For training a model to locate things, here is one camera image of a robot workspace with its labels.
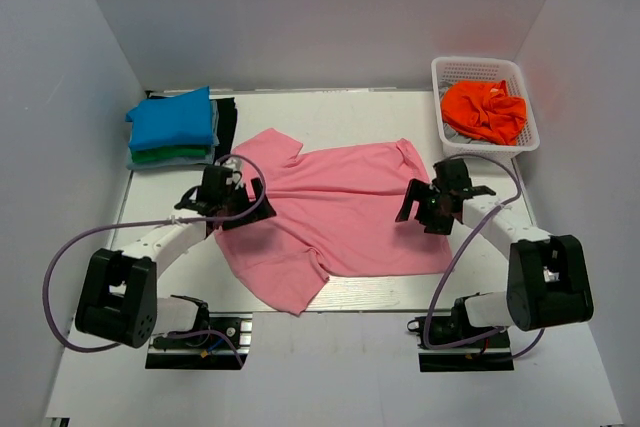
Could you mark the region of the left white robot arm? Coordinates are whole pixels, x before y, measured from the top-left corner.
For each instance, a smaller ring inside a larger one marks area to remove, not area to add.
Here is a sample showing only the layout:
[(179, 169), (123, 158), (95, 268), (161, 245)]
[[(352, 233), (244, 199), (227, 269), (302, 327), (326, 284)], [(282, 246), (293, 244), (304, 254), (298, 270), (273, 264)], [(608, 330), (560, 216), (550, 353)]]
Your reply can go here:
[(208, 305), (189, 296), (158, 296), (158, 280), (176, 260), (223, 231), (276, 215), (262, 173), (249, 183), (232, 165), (204, 169), (172, 215), (142, 238), (118, 250), (100, 249), (89, 260), (76, 310), (78, 331), (133, 348), (150, 338), (182, 338), (199, 346), (211, 334)]

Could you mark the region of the pink t shirt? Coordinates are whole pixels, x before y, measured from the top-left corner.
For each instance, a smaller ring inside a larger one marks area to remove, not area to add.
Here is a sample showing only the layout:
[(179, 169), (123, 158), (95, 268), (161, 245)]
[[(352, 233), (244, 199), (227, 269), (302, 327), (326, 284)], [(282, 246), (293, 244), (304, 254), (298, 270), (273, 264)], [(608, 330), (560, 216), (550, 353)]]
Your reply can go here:
[(216, 234), (233, 274), (269, 307), (298, 315), (330, 277), (442, 273), (452, 258), (446, 237), (398, 223), (408, 184), (427, 181), (414, 145), (397, 141), (305, 153), (268, 129), (235, 148), (262, 173), (276, 214)]

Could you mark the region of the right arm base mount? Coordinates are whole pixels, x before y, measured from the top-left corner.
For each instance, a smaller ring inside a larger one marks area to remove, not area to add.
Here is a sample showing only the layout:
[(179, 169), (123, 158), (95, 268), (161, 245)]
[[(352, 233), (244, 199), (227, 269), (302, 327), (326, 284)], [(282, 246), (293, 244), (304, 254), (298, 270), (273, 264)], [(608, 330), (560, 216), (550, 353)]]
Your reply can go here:
[(453, 313), (436, 313), (425, 341), (425, 316), (410, 320), (407, 332), (417, 337), (421, 373), (480, 373), (514, 370), (511, 343), (506, 331), (488, 336), (491, 327), (475, 328)]

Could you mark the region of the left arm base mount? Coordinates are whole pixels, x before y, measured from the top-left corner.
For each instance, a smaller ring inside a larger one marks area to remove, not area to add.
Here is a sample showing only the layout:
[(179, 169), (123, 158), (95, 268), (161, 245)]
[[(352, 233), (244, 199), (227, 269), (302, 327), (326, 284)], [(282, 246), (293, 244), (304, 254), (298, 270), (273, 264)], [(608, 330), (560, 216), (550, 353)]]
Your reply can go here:
[(250, 313), (211, 313), (193, 338), (155, 337), (150, 341), (147, 370), (239, 371), (247, 360), (252, 337)]

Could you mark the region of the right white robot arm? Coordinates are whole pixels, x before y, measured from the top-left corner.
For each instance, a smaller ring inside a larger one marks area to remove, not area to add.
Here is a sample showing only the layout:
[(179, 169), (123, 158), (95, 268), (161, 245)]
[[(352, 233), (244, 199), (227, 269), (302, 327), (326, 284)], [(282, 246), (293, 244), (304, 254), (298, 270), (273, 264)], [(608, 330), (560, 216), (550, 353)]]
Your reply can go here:
[[(441, 277), (427, 315), (414, 321), (422, 347), (453, 349), (510, 327), (532, 331), (590, 321), (594, 302), (581, 242), (573, 235), (552, 235), (517, 216), (510, 206), (522, 194), (501, 199), (490, 187), (474, 184), (465, 159), (457, 154), (436, 163), (430, 183), (411, 180), (396, 217), (399, 222), (417, 220), (427, 234), (448, 235), (455, 223), (471, 230)], [(434, 327), (437, 301), (477, 236), (507, 260), (506, 288), (457, 299), (446, 324)]]

